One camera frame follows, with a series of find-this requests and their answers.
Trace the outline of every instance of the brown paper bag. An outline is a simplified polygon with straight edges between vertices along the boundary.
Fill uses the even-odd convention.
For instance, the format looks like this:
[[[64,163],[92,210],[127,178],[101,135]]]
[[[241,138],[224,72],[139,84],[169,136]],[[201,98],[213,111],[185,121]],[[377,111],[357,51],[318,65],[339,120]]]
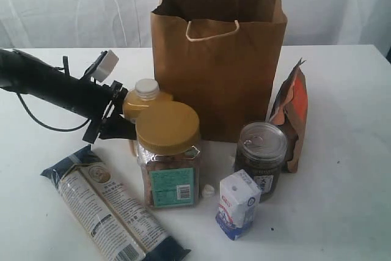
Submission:
[[[270,115],[270,122],[279,126],[288,139],[287,155],[282,167],[282,171],[285,172],[298,171],[304,143],[308,96],[305,76],[300,69],[303,63],[304,61],[300,59],[289,77],[282,83]]]
[[[265,119],[287,25],[281,0],[161,0],[151,25],[155,79],[197,111],[203,139],[237,142]]]

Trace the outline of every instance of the green label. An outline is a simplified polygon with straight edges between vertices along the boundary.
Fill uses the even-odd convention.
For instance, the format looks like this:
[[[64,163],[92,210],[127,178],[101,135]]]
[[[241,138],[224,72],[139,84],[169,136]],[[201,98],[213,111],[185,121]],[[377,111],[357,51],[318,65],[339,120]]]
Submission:
[[[194,169],[151,171],[153,203],[156,207],[194,203]]]

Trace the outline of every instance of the white backdrop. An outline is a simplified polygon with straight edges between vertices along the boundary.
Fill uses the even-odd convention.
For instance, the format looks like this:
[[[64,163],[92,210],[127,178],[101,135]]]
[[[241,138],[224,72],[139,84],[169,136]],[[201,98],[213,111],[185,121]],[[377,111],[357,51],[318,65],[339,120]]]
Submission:
[[[286,45],[391,46],[390,0],[282,0]],[[0,47],[151,46],[158,0],[0,0]]]

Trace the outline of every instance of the blue and white carton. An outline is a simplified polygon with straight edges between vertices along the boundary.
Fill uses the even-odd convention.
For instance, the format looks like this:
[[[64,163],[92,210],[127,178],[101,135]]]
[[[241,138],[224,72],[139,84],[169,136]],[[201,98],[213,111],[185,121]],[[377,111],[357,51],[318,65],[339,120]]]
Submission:
[[[220,181],[216,221],[231,240],[250,228],[260,197],[258,185],[243,169]]]

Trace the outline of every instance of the white tabletop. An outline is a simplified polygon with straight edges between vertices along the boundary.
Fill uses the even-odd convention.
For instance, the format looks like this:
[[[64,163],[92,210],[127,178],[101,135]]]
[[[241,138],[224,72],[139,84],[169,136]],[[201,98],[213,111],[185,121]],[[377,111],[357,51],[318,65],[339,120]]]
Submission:
[[[53,66],[68,55],[71,74],[80,77],[101,49],[25,51]],[[120,61],[106,83],[116,79],[130,89],[153,77],[150,48],[113,51]],[[187,260],[390,260],[391,65],[369,45],[283,47],[273,97],[300,57],[307,59],[309,111],[299,172],[281,176],[249,233],[237,241],[214,220],[217,195],[194,208],[154,211],[192,249]],[[84,120],[31,96],[26,102],[53,126]],[[85,146],[84,130],[46,130],[3,90],[0,127],[0,260],[103,260],[51,182],[39,176]],[[141,171],[128,143],[97,140],[93,149],[143,201]],[[203,150],[202,182],[216,186],[231,171],[235,145],[205,142]]]

